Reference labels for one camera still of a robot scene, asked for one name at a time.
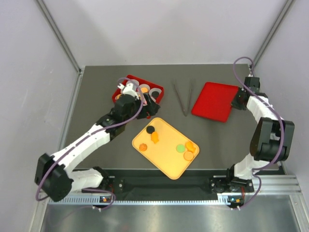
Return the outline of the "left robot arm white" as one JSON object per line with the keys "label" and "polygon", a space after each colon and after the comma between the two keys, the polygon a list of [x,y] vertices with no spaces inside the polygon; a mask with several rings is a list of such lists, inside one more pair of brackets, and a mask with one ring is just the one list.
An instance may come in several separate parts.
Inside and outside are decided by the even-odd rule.
{"label": "left robot arm white", "polygon": [[41,155],[34,179],[38,186],[36,201],[42,201],[40,191],[54,202],[63,200],[74,191],[106,191],[110,183],[100,167],[84,171],[76,171],[75,168],[91,153],[121,134],[127,123],[154,116],[159,108],[149,94],[143,94],[141,98],[123,94],[113,108],[76,141],[52,155]]}

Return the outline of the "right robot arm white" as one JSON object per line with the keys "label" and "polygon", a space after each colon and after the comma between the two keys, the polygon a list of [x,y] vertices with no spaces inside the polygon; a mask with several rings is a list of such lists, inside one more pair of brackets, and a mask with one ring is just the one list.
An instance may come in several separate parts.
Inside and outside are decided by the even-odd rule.
{"label": "right robot arm white", "polygon": [[265,93],[260,92],[260,79],[246,77],[243,87],[238,89],[232,107],[249,110],[256,123],[250,142],[249,154],[227,169],[225,177],[210,179],[210,188],[215,193],[253,192],[254,175],[269,164],[287,160],[295,125],[275,113]]}

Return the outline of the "red box lid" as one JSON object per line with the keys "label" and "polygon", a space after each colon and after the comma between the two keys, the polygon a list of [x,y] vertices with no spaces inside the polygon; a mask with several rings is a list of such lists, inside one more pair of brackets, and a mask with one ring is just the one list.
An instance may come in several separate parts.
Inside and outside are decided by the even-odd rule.
{"label": "red box lid", "polygon": [[227,122],[239,87],[214,82],[206,82],[202,88],[191,114],[202,118]]}

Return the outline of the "red cookie box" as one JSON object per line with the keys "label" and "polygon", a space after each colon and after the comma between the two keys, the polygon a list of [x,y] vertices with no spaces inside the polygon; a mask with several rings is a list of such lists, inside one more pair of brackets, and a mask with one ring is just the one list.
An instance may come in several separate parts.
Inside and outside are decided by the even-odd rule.
{"label": "red cookie box", "polygon": [[[128,75],[127,78],[137,84],[142,93],[148,93],[156,103],[159,104],[161,102],[164,96],[164,88],[162,86],[133,75]],[[122,84],[126,85],[127,82],[127,80],[123,80]],[[122,90],[118,88],[112,95],[112,101],[116,102],[121,94]]]}

